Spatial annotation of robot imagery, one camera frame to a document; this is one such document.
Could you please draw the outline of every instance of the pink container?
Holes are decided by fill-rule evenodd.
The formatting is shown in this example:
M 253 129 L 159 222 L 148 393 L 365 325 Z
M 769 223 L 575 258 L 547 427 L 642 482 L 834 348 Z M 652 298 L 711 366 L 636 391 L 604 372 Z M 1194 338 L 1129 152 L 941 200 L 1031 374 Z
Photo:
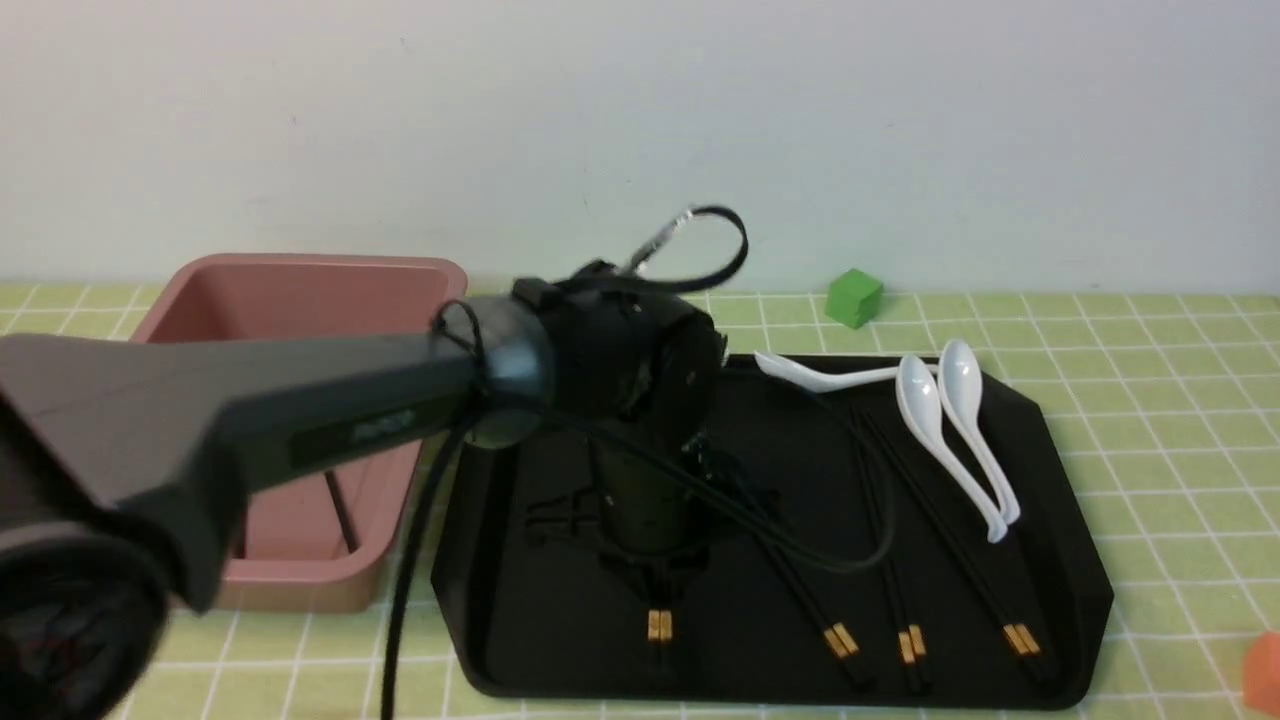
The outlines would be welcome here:
M 193 342 L 425 332 L 466 291 L 448 260 L 342 255 L 211 255 L 169 281 L 131 338 Z M 242 559 L 216 606 L 358 612 L 380 587 L 417 466 L 415 442 L 335 468 L 360 541 L 348 552 L 323 475 L 253 498 Z

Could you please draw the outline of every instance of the green block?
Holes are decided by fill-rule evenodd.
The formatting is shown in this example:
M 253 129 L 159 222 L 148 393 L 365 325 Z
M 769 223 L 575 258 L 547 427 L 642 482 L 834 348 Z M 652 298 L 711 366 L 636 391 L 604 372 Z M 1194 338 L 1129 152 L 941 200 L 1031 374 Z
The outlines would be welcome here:
M 836 278 L 827 291 L 827 316 L 858 329 L 879 311 L 884 283 L 854 269 Z

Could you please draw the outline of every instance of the chopstick gold tip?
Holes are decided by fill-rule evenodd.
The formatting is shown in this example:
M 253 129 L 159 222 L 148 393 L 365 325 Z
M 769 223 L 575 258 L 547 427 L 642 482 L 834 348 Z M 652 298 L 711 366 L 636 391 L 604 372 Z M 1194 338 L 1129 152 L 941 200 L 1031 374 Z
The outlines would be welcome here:
M 1018 634 L 1018 628 L 1012 625 L 1005 625 L 1001 629 L 1005 630 L 1005 638 L 1009 639 L 1009 644 L 1012 646 L 1014 652 L 1016 652 L 1018 655 L 1030 655 L 1032 651 L 1030 648 L 1027 647 L 1027 642 L 1023 641 L 1023 637 Z
M 916 657 L 924 657 L 924 633 L 919 625 L 908 625 L 906 632 L 911 635 L 911 652 Z
M 841 644 L 845 646 L 849 655 L 855 655 L 858 652 L 858 643 L 854 642 L 854 635 L 850 635 L 849 630 L 845 629 L 844 623 L 836 623 L 831 626 L 831 629 L 836 632 L 836 637 L 840 638 Z
M 835 628 L 827 628 L 823 630 L 822 637 L 827 641 L 827 646 L 831 648 L 831 652 L 836 655 L 836 657 L 840 660 L 849 657 L 849 648 L 845 647 L 845 643 L 840 642 L 840 635 L 836 634 Z
M 671 618 L 669 610 L 663 610 L 658 614 L 658 641 L 671 642 L 676 635 L 675 621 Z
M 897 634 L 897 648 L 902 655 L 902 662 L 915 665 L 915 650 L 911 648 L 911 634 L 902 630 Z
M 1027 625 L 1019 623 L 1016 629 L 1018 629 L 1018 637 L 1023 638 L 1023 644 L 1027 646 L 1027 652 L 1032 655 L 1039 655 L 1041 652 L 1039 643 L 1037 643 L 1036 638 L 1032 637 L 1032 632 L 1027 629 Z

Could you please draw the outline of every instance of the green grid tablecloth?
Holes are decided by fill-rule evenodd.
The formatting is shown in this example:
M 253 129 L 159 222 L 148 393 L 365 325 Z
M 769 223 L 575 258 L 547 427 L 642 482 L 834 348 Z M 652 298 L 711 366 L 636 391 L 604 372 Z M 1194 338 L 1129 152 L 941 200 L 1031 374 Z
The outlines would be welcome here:
M 159 290 L 0 286 L 0 332 L 123 340 Z M 1240 659 L 1280 628 L 1280 299 L 891 295 L 859 331 L 826 323 L 822 296 L 694 300 L 740 352 L 923 354 L 966 340 L 984 369 L 1041 404 L 1116 584 L 1093 694 L 1064 715 L 1254 715 L 1239 702 Z M 490 700 L 458 671 L 426 582 L 413 603 L 404 719 L 988 716 Z M 115 719 L 376 716 L 385 614 L 384 600 L 348 616 L 180 616 Z

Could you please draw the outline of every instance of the white ceramic spoon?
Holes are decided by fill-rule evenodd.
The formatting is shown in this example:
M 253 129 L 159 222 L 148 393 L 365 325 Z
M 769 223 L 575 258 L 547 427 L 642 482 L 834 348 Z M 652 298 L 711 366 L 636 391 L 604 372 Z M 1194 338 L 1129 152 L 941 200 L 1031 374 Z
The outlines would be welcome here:
M 938 386 L 929 368 L 915 355 L 902 357 L 897 368 L 897 407 L 908 429 L 947 473 L 951 473 L 960 489 L 982 514 L 982 519 L 987 521 L 987 542 L 1000 542 L 1009 532 L 1009 525 L 1000 516 L 996 503 L 978 486 L 978 480 L 973 479 L 960 459 L 947 447 L 947 441 L 942 437 L 942 402 L 938 400 Z
M 755 364 L 765 375 L 782 378 L 791 384 L 808 389 L 809 392 L 819 393 L 892 380 L 897 377 L 897 368 L 876 368 L 874 370 L 859 370 L 856 373 L 831 375 L 827 373 L 819 373 L 818 370 L 801 365 L 790 357 L 783 357 L 772 352 L 756 352 Z M 929 368 L 931 372 L 937 372 L 937 368 L 933 365 L 925 366 Z
M 978 409 L 982 406 L 982 369 L 973 348 L 963 340 L 952 340 L 942 348 L 938 361 L 938 395 L 942 410 L 946 411 L 956 432 L 978 459 L 978 465 L 987 474 L 991 488 L 996 492 L 1000 516 L 1012 525 L 1021 516 L 1023 509 L 1009 486 L 1009 478 L 991 452 L 982 430 L 978 429 Z

